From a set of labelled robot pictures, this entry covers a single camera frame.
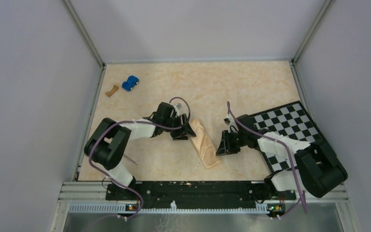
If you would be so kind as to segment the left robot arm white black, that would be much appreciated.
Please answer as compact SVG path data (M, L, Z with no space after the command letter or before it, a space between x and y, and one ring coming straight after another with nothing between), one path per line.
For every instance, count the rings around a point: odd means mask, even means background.
M122 163L129 141L153 138L169 132L173 140L196 137L189 124L189 114L181 114L177 106L161 102L149 117L139 120L116 122L104 118L84 147L84 154L91 157L90 164L103 168L103 172L119 183L117 194L124 200L134 197L134 176Z

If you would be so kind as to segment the orange cloth napkin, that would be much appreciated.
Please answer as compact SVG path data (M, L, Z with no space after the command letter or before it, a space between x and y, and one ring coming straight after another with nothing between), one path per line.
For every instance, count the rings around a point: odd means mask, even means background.
M216 155L216 148L204 124L199 119L193 119L189 124L196 134L195 137L190 138L190 141L205 169L220 165L222 160Z

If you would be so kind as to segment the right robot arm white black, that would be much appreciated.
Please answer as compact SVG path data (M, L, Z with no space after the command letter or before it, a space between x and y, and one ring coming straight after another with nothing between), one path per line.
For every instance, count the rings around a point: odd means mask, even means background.
M228 129L222 131L217 156L237 154L246 146L291 163L265 178L264 193L270 199L277 199L284 191L299 189L321 198L348 179L337 154L324 140L300 141L268 129L259 130L249 115L228 116L224 122Z

